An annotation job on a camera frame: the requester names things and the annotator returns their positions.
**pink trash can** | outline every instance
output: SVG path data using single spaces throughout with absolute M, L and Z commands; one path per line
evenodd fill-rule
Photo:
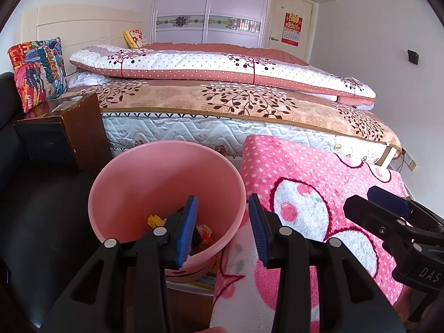
M 207 224 L 216 242 L 188 257 L 181 270 L 166 271 L 167 280 L 186 283 L 211 269 L 244 214 L 244 183 L 221 154 L 183 141 L 152 142 L 128 150 L 111 160 L 94 181 L 89 219 L 101 242 L 133 241 L 150 229 L 150 215 L 166 218 L 184 206 L 189 195 L 198 199 L 196 224 Z

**calendar page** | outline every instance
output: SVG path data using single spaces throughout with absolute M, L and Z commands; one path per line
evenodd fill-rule
M 281 42 L 294 46 L 299 46 L 299 39 L 301 37 L 302 17 L 287 12 L 285 14 L 284 32 L 282 34 Z

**black leather chair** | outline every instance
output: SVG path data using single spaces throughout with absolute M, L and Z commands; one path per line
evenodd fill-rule
M 40 327 L 99 245 L 89 223 L 93 177 L 30 160 L 11 123 L 21 112 L 14 75 L 0 75 L 0 332 Z

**bed frame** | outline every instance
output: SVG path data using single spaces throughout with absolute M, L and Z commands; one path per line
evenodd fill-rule
M 47 5 L 26 10 L 17 27 L 16 42 L 60 37 L 67 75 L 75 72 L 69 63 L 76 51 L 103 44 L 128 48 L 123 32 L 140 29 L 143 15 L 134 11 L 91 5 Z

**wooden nightstand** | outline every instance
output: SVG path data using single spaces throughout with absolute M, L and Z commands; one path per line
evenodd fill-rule
M 31 159 L 75 165 L 92 176 L 112 159 L 94 93 L 42 102 L 13 123 Z

